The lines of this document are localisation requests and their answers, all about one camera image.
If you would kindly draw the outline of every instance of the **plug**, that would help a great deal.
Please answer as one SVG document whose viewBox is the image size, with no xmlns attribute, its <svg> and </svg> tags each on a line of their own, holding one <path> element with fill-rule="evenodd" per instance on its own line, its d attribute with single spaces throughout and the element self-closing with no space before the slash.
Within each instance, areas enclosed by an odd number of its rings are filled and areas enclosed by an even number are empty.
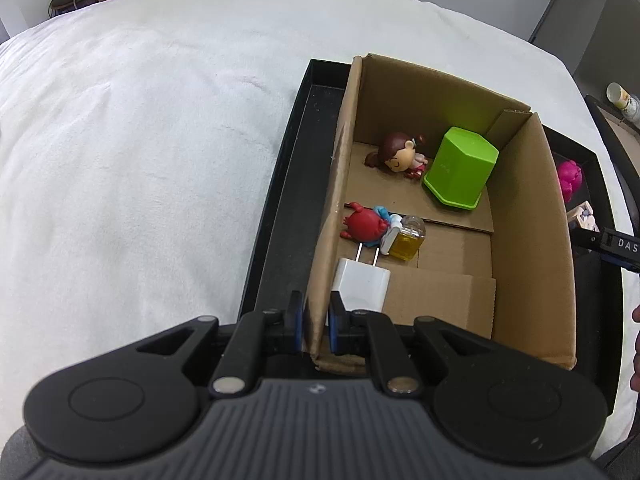
<svg viewBox="0 0 640 480">
<path fill-rule="evenodd" d="M 382 312 L 391 272 L 376 267 L 380 248 L 376 248 L 372 265 L 359 261 L 361 251 L 362 244 L 358 246 L 355 260 L 340 258 L 332 290 L 340 292 L 345 310 L 364 309 Z"/>
</svg>

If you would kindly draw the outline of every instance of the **green plastic cup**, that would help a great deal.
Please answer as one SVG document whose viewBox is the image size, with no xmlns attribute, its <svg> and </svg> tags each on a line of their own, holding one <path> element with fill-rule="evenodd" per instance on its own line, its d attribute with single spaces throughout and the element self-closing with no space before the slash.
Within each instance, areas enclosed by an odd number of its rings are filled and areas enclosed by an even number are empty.
<svg viewBox="0 0 640 480">
<path fill-rule="evenodd" d="M 452 127 L 444 135 L 422 183 L 443 204 L 475 209 L 498 160 L 498 150 L 483 136 Z"/>
</svg>

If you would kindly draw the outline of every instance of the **white blanket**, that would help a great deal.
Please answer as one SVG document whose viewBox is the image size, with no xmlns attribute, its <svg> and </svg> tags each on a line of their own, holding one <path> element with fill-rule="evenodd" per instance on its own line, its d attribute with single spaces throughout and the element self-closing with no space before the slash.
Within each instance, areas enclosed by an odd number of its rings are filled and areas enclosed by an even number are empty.
<svg viewBox="0 0 640 480">
<path fill-rule="evenodd" d="M 553 56 L 415 0 L 112 0 L 0 46 L 0 443 L 46 374 L 199 314 L 238 312 L 287 118 L 311 58 L 375 52 L 531 105 L 606 150 Z M 616 412 L 633 416 L 636 276 L 624 272 Z"/>
</svg>

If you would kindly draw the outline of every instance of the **doll's brown hair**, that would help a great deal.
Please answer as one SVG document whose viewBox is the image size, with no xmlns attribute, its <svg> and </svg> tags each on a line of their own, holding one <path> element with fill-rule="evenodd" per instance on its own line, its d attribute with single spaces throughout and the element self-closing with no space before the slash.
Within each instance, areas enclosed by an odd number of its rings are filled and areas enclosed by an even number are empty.
<svg viewBox="0 0 640 480">
<path fill-rule="evenodd" d="M 387 134 L 382 140 L 382 144 L 380 144 L 378 150 L 376 152 L 369 153 L 369 155 L 364 159 L 365 165 L 370 168 L 382 166 L 387 160 L 394 158 L 398 151 L 404 150 L 404 145 L 408 140 L 414 143 L 414 147 L 417 147 L 416 144 L 424 144 L 423 136 L 417 136 L 414 139 L 402 132 Z"/>
</svg>

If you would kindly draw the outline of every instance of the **doll head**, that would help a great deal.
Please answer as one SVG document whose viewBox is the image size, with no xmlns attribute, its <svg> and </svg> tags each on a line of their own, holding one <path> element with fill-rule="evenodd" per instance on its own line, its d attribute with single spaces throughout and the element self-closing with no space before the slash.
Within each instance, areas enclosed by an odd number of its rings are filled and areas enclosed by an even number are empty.
<svg viewBox="0 0 640 480">
<path fill-rule="evenodd" d="M 373 168 L 384 164 L 391 171 L 399 173 L 408 170 L 415 156 L 415 142 L 407 134 L 394 132 L 387 134 L 377 152 L 367 155 L 364 163 Z"/>
</svg>

